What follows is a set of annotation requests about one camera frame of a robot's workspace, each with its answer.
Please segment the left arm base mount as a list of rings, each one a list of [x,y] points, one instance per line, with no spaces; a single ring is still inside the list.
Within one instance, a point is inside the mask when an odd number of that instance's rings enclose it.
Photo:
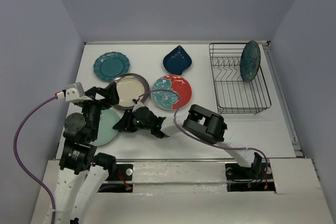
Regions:
[[[117,164],[116,170],[100,186],[99,193],[132,193],[133,165]]]

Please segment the light green round plate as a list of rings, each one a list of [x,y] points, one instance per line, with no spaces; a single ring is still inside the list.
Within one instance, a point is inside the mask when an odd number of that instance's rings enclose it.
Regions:
[[[98,147],[110,143],[118,133],[118,130],[113,129],[113,127],[119,120],[119,116],[113,110],[102,110],[99,121],[98,137],[95,141],[91,141],[90,144]]]

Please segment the dark teal round plate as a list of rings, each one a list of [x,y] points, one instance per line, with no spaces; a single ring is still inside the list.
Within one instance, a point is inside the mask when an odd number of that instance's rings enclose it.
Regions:
[[[252,82],[260,67],[261,52],[256,41],[249,41],[243,49],[240,58],[240,75],[244,82]]]

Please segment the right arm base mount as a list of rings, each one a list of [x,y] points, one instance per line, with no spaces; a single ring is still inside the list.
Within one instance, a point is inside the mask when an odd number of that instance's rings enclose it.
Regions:
[[[250,192],[250,191],[276,191],[271,165],[261,164],[260,173],[253,173],[236,163],[225,164],[225,176],[227,191]]]

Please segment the red teal floral plate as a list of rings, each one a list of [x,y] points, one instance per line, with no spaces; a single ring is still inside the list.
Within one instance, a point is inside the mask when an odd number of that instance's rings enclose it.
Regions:
[[[153,102],[161,109],[174,111],[186,106],[192,98],[189,82],[181,76],[168,74],[155,81],[151,89]]]

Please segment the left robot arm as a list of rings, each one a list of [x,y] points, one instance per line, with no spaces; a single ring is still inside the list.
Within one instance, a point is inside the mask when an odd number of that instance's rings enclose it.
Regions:
[[[109,84],[85,91],[77,82],[55,96],[79,106],[81,112],[68,115],[64,121],[57,185],[43,222],[82,223],[89,201],[103,180],[116,174],[115,157],[97,153],[92,142],[98,138],[101,112],[119,103],[117,86]]]

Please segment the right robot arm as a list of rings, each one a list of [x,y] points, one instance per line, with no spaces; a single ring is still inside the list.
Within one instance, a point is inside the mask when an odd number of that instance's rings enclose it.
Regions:
[[[148,130],[157,138],[183,133],[200,143],[226,151],[237,162],[240,176],[260,182],[266,179],[269,166],[266,155],[253,147],[225,142],[227,124],[224,118],[196,104],[190,107],[186,118],[177,116],[176,112],[168,118],[156,116],[147,106],[138,103],[124,112],[113,129],[129,133]]]

